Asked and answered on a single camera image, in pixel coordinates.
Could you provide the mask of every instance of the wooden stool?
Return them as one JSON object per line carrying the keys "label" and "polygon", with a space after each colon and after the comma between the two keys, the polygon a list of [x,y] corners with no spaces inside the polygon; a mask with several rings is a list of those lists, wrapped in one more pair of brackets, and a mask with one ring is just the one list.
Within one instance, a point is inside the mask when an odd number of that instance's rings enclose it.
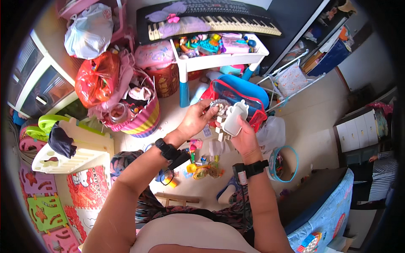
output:
{"label": "wooden stool", "polygon": [[155,197],[166,199],[166,203],[164,206],[168,206],[170,200],[181,202],[183,206],[186,206],[187,202],[188,203],[199,203],[200,202],[200,199],[196,198],[196,197],[180,196],[180,195],[174,195],[174,194],[168,194],[168,193],[162,193],[162,192],[157,192],[155,194]]}

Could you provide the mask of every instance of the pink hair clip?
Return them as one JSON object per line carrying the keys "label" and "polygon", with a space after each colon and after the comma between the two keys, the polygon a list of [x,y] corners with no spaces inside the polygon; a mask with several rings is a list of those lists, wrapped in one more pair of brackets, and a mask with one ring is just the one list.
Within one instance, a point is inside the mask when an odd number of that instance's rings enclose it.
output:
{"label": "pink hair clip", "polygon": [[175,13],[170,13],[169,16],[167,16],[166,20],[169,23],[177,23],[179,22],[180,18],[177,17]]}

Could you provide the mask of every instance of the striped shirt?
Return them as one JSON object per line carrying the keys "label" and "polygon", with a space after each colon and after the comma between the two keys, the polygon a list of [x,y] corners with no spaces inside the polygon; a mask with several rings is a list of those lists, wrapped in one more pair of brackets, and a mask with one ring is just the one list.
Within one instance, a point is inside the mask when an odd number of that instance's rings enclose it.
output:
{"label": "striped shirt", "polygon": [[378,153],[378,160],[373,165],[373,182],[371,184],[369,201],[376,201],[387,197],[388,190],[395,180],[397,161],[392,151]]}

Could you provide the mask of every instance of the blue bedsheet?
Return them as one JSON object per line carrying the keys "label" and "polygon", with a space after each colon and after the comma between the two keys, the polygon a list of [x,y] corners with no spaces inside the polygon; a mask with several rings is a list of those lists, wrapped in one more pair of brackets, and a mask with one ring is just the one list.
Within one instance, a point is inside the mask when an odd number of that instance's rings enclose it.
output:
{"label": "blue bedsheet", "polygon": [[335,236],[343,235],[349,217],[353,179],[353,172],[348,169],[341,183],[314,216],[287,236],[290,246],[295,252],[302,241],[313,232],[322,233],[322,239],[318,243],[317,252],[319,253],[324,252],[328,243]]}

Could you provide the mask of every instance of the white cabinet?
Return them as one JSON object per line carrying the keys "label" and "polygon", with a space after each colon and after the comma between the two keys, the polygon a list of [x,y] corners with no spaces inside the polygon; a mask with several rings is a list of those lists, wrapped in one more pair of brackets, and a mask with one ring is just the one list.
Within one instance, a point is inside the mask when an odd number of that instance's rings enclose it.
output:
{"label": "white cabinet", "polygon": [[340,147],[342,149],[342,152],[347,152],[350,151],[350,141],[348,138],[347,134],[347,129],[346,129],[346,124],[340,124],[336,126],[337,132],[339,134],[339,141],[340,141]]}
{"label": "white cabinet", "polygon": [[7,102],[26,117],[56,113],[77,99],[74,85],[83,60],[66,53],[65,32],[66,21],[51,5],[20,48]]}
{"label": "white cabinet", "polygon": [[354,119],[357,128],[358,141],[360,143],[360,148],[368,147],[369,144],[369,134],[367,132],[366,121],[364,115]]}
{"label": "white cabinet", "polygon": [[358,141],[355,119],[347,121],[346,128],[347,128],[347,133],[349,134],[350,150],[359,149],[360,143]]}
{"label": "white cabinet", "polygon": [[369,145],[378,143],[377,124],[375,123],[374,110],[364,114],[366,121],[367,133],[369,135]]}
{"label": "white cabinet", "polygon": [[343,153],[378,143],[374,113],[371,110],[336,126]]}

